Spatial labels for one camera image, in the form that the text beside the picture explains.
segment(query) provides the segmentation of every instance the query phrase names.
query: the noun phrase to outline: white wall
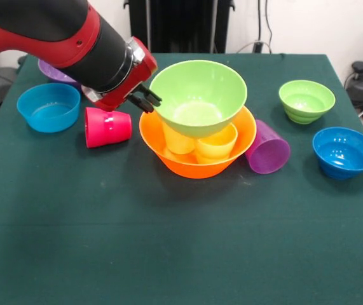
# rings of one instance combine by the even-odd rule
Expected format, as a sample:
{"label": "white wall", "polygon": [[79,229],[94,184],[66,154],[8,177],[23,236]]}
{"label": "white wall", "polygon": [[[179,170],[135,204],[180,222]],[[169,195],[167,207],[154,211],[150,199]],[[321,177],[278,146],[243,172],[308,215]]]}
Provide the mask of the white wall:
{"label": "white wall", "polygon": [[[130,37],[129,12],[123,9],[122,0],[90,2],[125,39]],[[235,4],[229,21],[228,53],[257,39],[257,0],[235,0]],[[363,0],[269,0],[268,13],[274,53],[325,53],[342,80],[354,60],[363,60]],[[262,28],[262,40],[268,41],[264,18]],[[16,65],[19,54],[1,53],[0,65]]]}

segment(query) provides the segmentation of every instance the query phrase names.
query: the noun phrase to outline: purple cup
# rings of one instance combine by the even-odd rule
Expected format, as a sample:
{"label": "purple cup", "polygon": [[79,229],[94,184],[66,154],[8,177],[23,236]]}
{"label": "purple cup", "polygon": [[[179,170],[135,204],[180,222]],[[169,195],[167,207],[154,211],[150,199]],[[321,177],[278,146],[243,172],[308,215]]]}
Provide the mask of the purple cup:
{"label": "purple cup", "polygon": [[44,60],[39,59],[38,66],[40,71],[53,82],[71,85],[76,88],[80,87],[78,82],[70,78],[68,75],[65,75],[58,69],[54,68],[50,64],[47,64]]}
{"label": "purple cup", "polygon": [[257,133],[251,147],[245,152],[250,168],[260,174],[281,169],[290,158],[290,145],[260,119],[256,120]]}

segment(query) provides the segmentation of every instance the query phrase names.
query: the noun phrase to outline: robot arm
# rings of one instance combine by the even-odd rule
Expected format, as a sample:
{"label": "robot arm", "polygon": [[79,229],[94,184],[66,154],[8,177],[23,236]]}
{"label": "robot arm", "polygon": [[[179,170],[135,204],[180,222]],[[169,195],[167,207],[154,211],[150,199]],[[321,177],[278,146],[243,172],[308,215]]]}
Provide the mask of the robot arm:
{"label": "robot arm", "polygon": [[5,50],[48,62],[81,83],[103,110],[126,99],[146,112],[160,105],[142,84],[157,70],[156,60],[137,38],[125,42],[87,0],[0,0],[0,52]]}

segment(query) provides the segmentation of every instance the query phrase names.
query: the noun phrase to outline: light green bowl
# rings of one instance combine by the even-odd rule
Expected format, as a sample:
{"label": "light green bowl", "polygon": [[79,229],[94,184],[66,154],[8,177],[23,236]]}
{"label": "light green bowl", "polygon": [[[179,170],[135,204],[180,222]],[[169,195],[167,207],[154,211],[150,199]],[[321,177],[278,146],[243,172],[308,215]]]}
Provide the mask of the light green bowl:
{"label": "light green bowl", "polygon": [[163,99],[155,111],[175,131],[208,137],[228,125],[245,105],[247,87],[233,69],[209,60],[171,65],[152,80],[150,89]]}
{"label": "light green bowl", "polygon": [[310,124],[335,104],[335,95],[322,84],[314,81],[289,81],[278,92],[288,117],[298,124]]}

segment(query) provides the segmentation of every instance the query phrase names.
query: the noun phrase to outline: table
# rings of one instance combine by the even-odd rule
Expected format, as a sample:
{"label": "table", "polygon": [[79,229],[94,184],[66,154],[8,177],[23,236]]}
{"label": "table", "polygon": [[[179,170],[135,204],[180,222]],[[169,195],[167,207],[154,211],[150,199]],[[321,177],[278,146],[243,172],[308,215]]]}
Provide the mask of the table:
{"label": "table", "polygon": [[[139,136],[88,150],[70,129],[31,130],[17,98],[46,82],[30,57],[0,111],[0,304],[363,304],[363,174],[338,182],[313,155],[321,128],[362,124],[325,55],[156,54],[224,63],[247,107],[292,147],[272,175],[245,158],[217,177],[174,175]],[[311,125],[287,119],[278,89],[310,79],[335,94]],[[89,105],[82,102],[82,108]]]}

